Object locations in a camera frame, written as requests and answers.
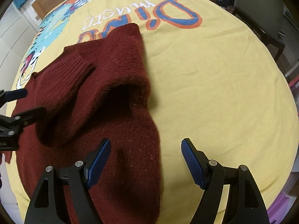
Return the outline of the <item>white wardrobe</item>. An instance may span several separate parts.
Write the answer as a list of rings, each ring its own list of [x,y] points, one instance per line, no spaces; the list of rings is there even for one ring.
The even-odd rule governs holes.
[[[11,89],[22,58],[35,34],[32,25],[14,4],[11,4],[1,18],[0,84],[2,90]]]

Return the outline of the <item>dark red knit sweater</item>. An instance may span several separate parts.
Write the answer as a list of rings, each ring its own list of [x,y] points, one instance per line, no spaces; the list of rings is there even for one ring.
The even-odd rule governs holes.
[[[106,37],[67,46],[26,84],[13,116],[38,107],[41,121],[27,126],[16,153],[24,193],[16,194],[25,214],[49,165],[71,166],[107,138],[112,151],[90,195],[104,223],[155,223],[160,213],[160,138],[149,113],[150,81],[137,24]]]

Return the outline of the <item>grey green chair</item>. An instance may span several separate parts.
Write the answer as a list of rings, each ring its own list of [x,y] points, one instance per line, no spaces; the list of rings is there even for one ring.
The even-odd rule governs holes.
[[[233,10],[247,25],[260,35],[261,42],[278,48],[274,57],[278,61],[285,49],[285,43],[279,35],[283,24],[282,0],[237,0]]]

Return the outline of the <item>yellow dinosaur print bedspread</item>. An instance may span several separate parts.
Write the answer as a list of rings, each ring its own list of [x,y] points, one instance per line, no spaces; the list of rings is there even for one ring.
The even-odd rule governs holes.
[[[104,38],[130,23],[142,36],[147,107],[160,138],[155,223],[189,223],[203,195],[181,154],[184,138],[224,166],[247,165],[269,207],[298,148],[295,102],[268,49],[209,0],[65,0],[35,29],[13,88],[26,88],[31,75],[65,47]],[[6,167],[16,197],[24,193],[17,164]]]

